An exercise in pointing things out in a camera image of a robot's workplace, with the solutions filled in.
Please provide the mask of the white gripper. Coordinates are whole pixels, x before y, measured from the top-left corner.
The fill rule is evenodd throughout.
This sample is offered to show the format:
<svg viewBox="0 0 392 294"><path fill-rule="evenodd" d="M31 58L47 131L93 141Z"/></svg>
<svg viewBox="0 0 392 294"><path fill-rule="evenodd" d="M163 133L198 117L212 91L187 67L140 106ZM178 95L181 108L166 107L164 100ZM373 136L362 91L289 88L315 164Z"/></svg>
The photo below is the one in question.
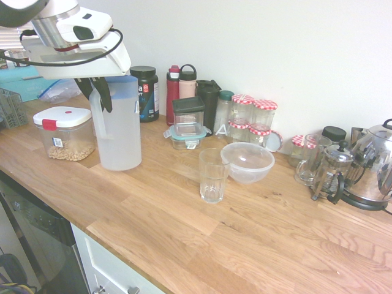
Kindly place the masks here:
<svg viewBox="0 0 392 294"><path fill-rule="evenodd" d="M93 91L92 78L102 109L111 113L110 88L104 77L125 75L131 67L121 32L111 30L99 40L79 43L67 54L45 46L38 38L23 39L21 43L41 76L47 80L74 78L88 100Z"/></svg>

